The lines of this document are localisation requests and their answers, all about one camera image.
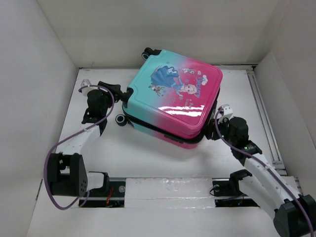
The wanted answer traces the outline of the pink teal suitcase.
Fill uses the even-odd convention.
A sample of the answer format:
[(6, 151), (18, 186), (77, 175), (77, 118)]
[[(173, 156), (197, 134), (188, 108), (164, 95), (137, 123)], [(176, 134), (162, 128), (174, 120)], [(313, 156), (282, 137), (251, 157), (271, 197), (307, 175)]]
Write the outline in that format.
[(222, 71), (171, 52), (145, 48), (122, 111), (137, 130), (185, 149), (198, 146), (217, 104)]

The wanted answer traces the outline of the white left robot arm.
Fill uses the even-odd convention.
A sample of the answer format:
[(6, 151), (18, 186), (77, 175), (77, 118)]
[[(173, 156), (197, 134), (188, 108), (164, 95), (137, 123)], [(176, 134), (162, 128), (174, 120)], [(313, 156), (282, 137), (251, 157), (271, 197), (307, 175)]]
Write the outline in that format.
[(105, 131), (114, 104), (125, 101), (128, 93), (122, 92), (119, 84), (102, 81), (97, 85), (84, 81), (79, 91), (87, 98), (80, 130), (65, 139), (69, 141), (66, 147), (50, 153), (45, 163), (45, 184), (51, 196), (81, 198), (91, 191), (100, 196), (110, 191), (108, 174), (88, 171), (84, 155)]

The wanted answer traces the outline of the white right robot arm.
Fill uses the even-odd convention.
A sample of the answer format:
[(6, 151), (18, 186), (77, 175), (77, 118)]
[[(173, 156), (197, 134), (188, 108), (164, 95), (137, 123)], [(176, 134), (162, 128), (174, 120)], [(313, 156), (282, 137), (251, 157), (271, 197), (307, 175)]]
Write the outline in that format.
[(210, 195), (218, 197), (221, 204), (230, 204), (242, 196), (251, 198), (272, 219), (281, 237), (315, 236), (315, 199), (301, 194), (270, 165), (262, 150), (249, 139), (245, 119), (234, 117), (229, 105), (221, 106), (212, 113), (205, 136), (222, 140), (243, 166), (227, 181), (214, 181)]

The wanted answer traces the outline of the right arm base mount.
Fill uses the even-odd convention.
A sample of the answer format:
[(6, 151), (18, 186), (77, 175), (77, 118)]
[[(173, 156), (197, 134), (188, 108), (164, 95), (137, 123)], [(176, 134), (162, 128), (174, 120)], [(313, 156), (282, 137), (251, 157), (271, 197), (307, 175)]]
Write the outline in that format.
[(209, 194), (214, 197), (215, 207), (258, 207), (259, 205), (242, 193), (239, 181), (252, 174), (243, 169), (230, 174), (227, 179), (213, 179)]

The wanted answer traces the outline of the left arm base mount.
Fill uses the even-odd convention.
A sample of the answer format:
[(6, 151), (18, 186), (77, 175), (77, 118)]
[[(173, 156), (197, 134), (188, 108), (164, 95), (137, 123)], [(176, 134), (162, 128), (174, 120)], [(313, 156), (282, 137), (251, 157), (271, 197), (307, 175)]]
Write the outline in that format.
[(79, 206), (83, 208), (124, 208), (126, 180), (110, 179), (109, 189), (93, 189), (89, 191), (89, 198), (85, 201), (87, 195), (79, 199)]

